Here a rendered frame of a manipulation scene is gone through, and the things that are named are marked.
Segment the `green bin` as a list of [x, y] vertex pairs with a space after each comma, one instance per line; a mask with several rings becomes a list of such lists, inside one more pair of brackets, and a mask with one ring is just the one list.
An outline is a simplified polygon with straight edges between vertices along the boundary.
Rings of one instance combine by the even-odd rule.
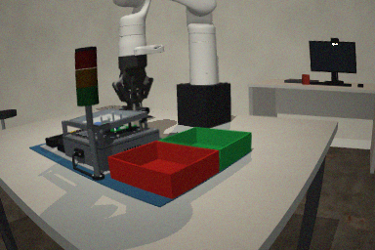
[[222, 171], [251, 151], [252, 132], [194, 127], [159, 141], [218, 150]]

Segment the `red bin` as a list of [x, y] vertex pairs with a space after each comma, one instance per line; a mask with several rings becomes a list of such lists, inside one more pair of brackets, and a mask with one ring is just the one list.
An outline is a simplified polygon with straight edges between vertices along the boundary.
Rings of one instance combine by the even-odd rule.
[[112, 179], [171, 199], [219, 173], [218, 150], [159, 141], [107, 159]]

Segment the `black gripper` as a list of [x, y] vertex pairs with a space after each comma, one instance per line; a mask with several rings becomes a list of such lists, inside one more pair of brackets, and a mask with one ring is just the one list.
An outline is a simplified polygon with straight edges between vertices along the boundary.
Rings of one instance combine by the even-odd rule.
[[146, 55], [118, 57], [120, 75], [119, 79], [112, 83], [112, 87], [120, 101], [127, 103], [128, 110], [136, 110], [136, 106], [142, 106], [143, 99], [148, 96], [153, 78], [146, 76], [146, 66]]

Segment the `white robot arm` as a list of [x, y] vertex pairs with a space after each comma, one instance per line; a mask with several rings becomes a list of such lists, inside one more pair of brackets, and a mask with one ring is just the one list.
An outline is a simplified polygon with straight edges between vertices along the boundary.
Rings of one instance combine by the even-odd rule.
[[[120, 7], [134, 7], [131, 15], [119, 21], [118, 57], [164, 52], [163, 45], [146, 45], [146, 15], [151, 0], [112, 1]], [[190, 85], [218, 84], [219, 57], [211, 13], [216, 8], [216, 0], [172, 1], [187, 6]]]

